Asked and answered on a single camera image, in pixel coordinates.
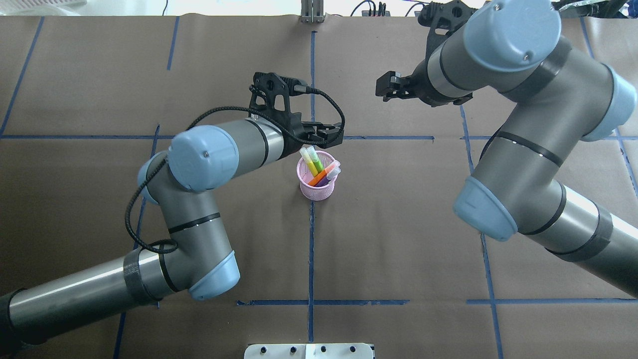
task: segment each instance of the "green marker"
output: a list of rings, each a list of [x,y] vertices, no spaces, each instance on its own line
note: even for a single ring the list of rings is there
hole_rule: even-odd
[[[315,164],[315,167],[317,168],[318,172],[323,171],[323,164],[321,163],[321,161],[319,160],[319,156],[317,155],[317,152],[315,151],[315,148],[310,146],[308,148],[308,154],[310,155],[310,159],[313,161],[313,163]]]

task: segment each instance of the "blue joint cap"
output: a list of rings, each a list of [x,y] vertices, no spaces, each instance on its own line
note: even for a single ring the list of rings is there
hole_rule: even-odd
[[[538,65],[556,47],[561,20],[551,0],[494,0],[470,17],[463,33],[469,55],[497,72]]]
[[[173,138],[168,166],[188,190],[201,192],[230,181],[239,166],[235,140],[217,126],[196,126]]]
[[[141,185],[142,182],[144,182],[146,180],[146,175],[149,172],[149,165],[151,164],[151,162],[155,159],[155,157],[157,157],[159,153],[156,153],[153,157],[151,157],[150,160],[146,161],[146,163],[144,165],[142,165],[142,168],[140,168],[140,171],[137,172],[137,185]],[[144,189],[142,190],[142,196],[144,196],[144,198],[146,198],[147,201],[153,203],[153,204],[159,204],[157,201],[155,201],[155,198],[153,198],[151,196],[151,193],[149,192],[149,188],[148,187],[144,187]]]
[[[603,139],[609,136],[614,128],[624,125],[629,117],[631,117],[638,102],[636,88],[618,75],[613,68],[607,65],[605,66],[611,72],[611,77],[614,81],[614,92],[611,95],[611,103],[609,104],[605,117],[603,117],[593,131],[581,138],[581,140],[585,142]]]
[[[497,241],[518,232],[514,218],[483,183],[470,176],[454,203],[454,213],[472,227]]]
[[[211,299],[233,288],[238,281],[239,268],[237,267],[235,251],[233,250],[207,275],[190,287],[188,293],[194,300]]]

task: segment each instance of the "white metal plate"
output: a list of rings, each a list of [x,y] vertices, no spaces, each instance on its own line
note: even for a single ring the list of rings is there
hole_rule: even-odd
[[[366,343],[252,344],[244,359],[374,359],[373,348]]]

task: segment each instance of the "purple marker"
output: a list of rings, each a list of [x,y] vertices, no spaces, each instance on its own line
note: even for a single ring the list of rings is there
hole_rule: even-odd
[[[327,185],[328,183],[330,183],[330,181],[332,181],[339,173],[341,173],[341,169],[339,167],[335,167],[332,169],[332,171],[328,172],[328,174],[325,175],[325,177],[319,181],[319,183],[317,183],[315,185],[315,187],[323,187],[325,185]]]

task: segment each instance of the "pink basket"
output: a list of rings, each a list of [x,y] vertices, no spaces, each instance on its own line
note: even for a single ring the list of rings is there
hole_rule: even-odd
[[[328,167],[328,165],[334,161],[334,157],[330,156],[329,153],[317,151],[317,155],[319,156],[319,161],[321,161],[324,167]],[[301,188],[301,193],[303,193],[306,198],[313,201],[322,201],[330,197],[334,190],[334,183],[337,181],[337,177],[339,176],[335,177],[325,186],[312,187],[311,185],[308,185],[308,182],[313,179],[313,174],[308,169],[304,159],[300,158],[297,163],[297,177],[299,178],[299,188]]]

